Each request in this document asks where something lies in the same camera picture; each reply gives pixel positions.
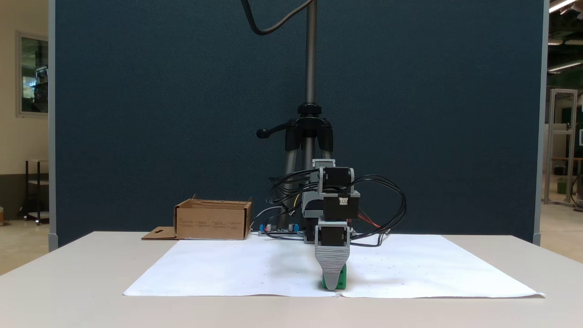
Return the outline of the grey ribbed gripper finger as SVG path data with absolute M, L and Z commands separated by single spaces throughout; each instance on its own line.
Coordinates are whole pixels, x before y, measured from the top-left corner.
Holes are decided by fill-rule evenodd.
M 322 268 L 322 287 L 329 291 L 346 289 L 347 266 L 350 248 L 315 248 L 315 259 Z

